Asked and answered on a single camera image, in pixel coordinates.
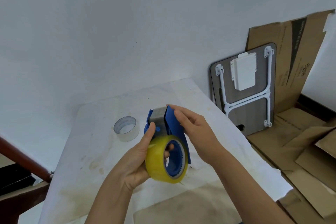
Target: person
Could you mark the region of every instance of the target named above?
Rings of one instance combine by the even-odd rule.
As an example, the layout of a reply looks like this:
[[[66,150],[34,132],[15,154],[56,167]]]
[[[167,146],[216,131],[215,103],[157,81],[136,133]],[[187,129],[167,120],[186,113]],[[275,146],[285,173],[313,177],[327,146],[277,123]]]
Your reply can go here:
[[[203,116],[184,107],[170,105],[198,155],[211,165],[235,205],[244,224],[294,224],[266,194],[244,167],[217,140]],[[124,223],[132,191],[149,179],[145,168],[148,145],[155,124],[110,171],[101,185],[85,224]],[[169,156],[169,145],[164,157]]]

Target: person's left hand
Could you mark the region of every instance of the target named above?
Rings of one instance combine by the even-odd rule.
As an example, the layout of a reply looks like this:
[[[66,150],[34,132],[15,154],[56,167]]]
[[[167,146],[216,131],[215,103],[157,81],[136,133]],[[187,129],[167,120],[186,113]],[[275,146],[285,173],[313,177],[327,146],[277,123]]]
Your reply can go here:
[[[155,124],[154,122],[151,122],[140,142],[129,149],[113,168],[124,173],[124,183],[130,191],[144,183],[149,178],[149,174],[145,166],[145,158],[149,143],[154,133]],[[164,159],[169,157],[169,151],[172,149],[174,149],[174,145],[168,145],[166,151],[164,152]]]

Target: white table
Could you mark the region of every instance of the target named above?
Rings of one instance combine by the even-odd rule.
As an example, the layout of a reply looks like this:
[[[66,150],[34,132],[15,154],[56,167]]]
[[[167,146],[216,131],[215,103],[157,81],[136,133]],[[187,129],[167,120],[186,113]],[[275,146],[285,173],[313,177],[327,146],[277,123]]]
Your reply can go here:
[[[181,105],[203,115],[221,144],[274,201],[291,189],[280,172],[251,148],[236,126],[196,84],[183,79],[82,106],[57,165],[39,223],[83,223],[108,172],[143,136],[149,109],[166,104]],[[124,116],[133,116],[140,124],[139,135],[127,143],[118,140],[113,132],[115,122]],[[133,223],[133,213],[140,209],[218,180],[214,170],[199,158],[187,140],[194,169],[188,169],[182,184],[147,180],[133,193],[125,223]]]

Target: hand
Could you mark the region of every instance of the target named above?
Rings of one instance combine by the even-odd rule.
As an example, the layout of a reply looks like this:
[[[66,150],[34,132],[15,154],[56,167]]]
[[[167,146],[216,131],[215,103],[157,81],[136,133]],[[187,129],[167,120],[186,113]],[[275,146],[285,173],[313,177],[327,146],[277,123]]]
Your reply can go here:
[[[145,158],[149,143],[154,133],[155,124],[154,122],[151,122],[140,142],[129,149],[112,169],[112,171],[120,171],[123,173],[123,176],[125,177],[124,183],[130,191],[134,190],[137,186],[144,183],[149,178],[149,174],[145,166]],[[168,145],[166,148],[166,151],[164,152],[165,161],[169,157],[169,151],[172,149],[174,149],[173,144]]]
[[[176,119],[184,128],[191,143],[200,156],[208,164],[212,165],[214,152],[223,146],[217,140],[205,118],[191,110],[177,105],[169,105],[174,109]]]

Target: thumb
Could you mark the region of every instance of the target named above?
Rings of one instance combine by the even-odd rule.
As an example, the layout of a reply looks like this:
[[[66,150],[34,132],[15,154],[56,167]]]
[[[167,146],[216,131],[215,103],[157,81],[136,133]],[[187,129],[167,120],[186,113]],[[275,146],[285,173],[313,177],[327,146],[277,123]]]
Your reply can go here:
[[[149,125],[148,130],[141,138],[140,142],[138,143],[138,147],[140,150],[147,150],[149,143],[151,142],[153,135],[155,133],[155,123],[151,122]]]
[[[183,114],[183,112],[180,110],[175,110],[174,115],[187,133],[193,129],[194,124],[191,123],[191,121]]]

